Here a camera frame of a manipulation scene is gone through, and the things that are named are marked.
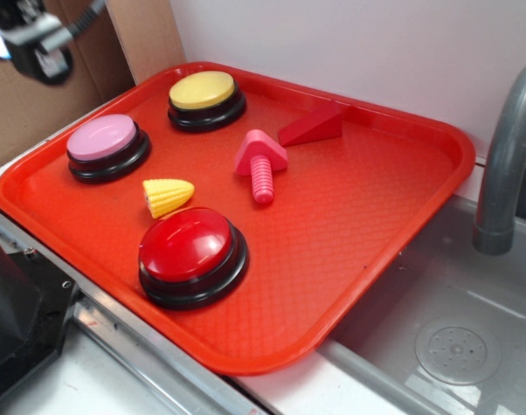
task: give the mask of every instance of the sink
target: sink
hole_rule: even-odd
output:
[[[471,245],[475,211],[454,196],[329,339],[430,413],[524,415],[526,221],[491,257]]]

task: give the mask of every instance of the plastic tray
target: plastic tray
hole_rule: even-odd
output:
[[[201,70],[231,73],[247,111],[218,131],[180,132],[167,118],[168,91]],[[341,107],[343,135],[288,147],[288,168],[274,174],[275,200],[257,205],[250,177],[234,173],[246,132],[258,128],[276,139],[329,99]],[[77,182],[67,168],[67,139],[110,113],[130,115],[149,134],[151,155],[116,182]],[[202,364],[222,374],[261,374],[314,350],[474,162],[471,142],[450,125],[190,63],[131,89],[13,165],[0,179],[0,208]],[[215,209],[246,236],[247,275],[219,303],[168,311],[146,299],[138,245],[155,221],[142,181],[154,178],[194,183],[187,206]]]

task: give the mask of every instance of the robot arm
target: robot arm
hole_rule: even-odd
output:
[[[42,0],[0,0],[0,59],[17,71],[47,85],[65,82],[73,69],[67,45],[104,9],[94,0],[73,24],[63,27],[46,12]]]

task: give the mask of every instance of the sink drain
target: sink drain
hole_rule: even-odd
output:
[[[417,336],[415,351],[429,374],[452,385],[488,379],[501,360],[499,344],[489,330],[454,318],[428,324]]]

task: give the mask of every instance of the yellow corn piece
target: yellow corn piece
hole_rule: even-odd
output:
[[[172,212],[194,194],[194,185],[178,179],[154,179],[143,182],[145,201],[153,219]]]

